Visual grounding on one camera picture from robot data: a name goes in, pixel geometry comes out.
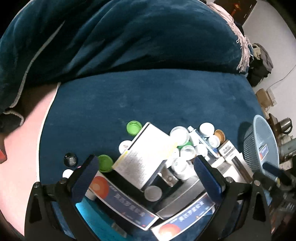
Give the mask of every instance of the metal kettle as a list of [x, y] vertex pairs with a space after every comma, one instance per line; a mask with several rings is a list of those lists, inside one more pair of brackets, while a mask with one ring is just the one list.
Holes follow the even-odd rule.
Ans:
[[292, 131], [292, 120], [288, 117], [288, 118], [285, 118], [283, 120], [281, 120], [278, 124], [278, 127], [279, 127], [279, 131], [283, 134], [290, 134], [291, 131]]

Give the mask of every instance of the pink fringe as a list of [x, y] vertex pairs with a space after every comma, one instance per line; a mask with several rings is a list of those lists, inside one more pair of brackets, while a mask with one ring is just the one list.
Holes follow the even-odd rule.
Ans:
[[223, 19], [225, 19], [231, 30], [238, 37], [237, 43], [240, 43], [241, 45], [242, 58], [239, 62], [239, 65], [237, 66], [237, 70], [239, 69], [239, 72], [245, 72], [247, 67], [249, 66], [249, 59], [251, 56], [248, 48], [248, 45], [250, 43], [248, 37], [243, 36], [239, 28], [234, 24], [233, 17], [228, 12], [226, 12], [224, 8], [212, 2], [207, 3], [207, 6], [218, 13]]

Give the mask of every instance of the blue plastic basket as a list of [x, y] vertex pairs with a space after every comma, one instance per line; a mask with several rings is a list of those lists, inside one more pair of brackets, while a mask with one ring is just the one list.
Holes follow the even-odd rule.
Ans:
[[[259, 151], [265, 144], [267, 144], [268, 153], [261, 160]], [[279, 167], [279, 151], [269, 124], [260, 115], [254, 117], [253, 124], [244, 136], [244, 159], [254, 173], [261, 171], [270, 179], [276, 180], [276, 176], [262, 168], [264, 162]]]

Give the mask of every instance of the orange circle logo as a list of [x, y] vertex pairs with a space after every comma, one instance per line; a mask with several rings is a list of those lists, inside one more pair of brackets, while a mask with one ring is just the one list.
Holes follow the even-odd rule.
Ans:
[[105, 199], [109, 193], [109, 184], [107, 180], [101, 176], [97, 176], [93, 179], [90, 188], [102, 199]]
[[166, 240], [171, 239], [172, 237], [176, 236], [180, 232], [181, 232], [181, 229], [177, 225], [172, 223], [167, 223], [163, 225], [158, 231], [161, 237]]

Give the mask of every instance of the wooden furniture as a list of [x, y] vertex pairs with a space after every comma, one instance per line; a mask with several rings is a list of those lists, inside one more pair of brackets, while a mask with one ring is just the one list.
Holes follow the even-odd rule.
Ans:
[[[274, 137], [276, 138], [276, 143], [278, 145], [278, 148], [281, 146], [281, 140], [280, 140], [280, 129], [278, 128], [277, 123], [279, 122], [278, 119], [273, 116], [272, 114], [268, 114], [269, 119], [267, 120], [268, 124], [270, 125], [272, 132], [274, 134]], [[280, 157], [279, 158], [279, 163], [281, 164], [282, 162], [284, 162], [285, 157]]]
[[256, 5], [256, 0], [216, 0], [214, 3], [223, 7], [235, 21], [243, 25]]

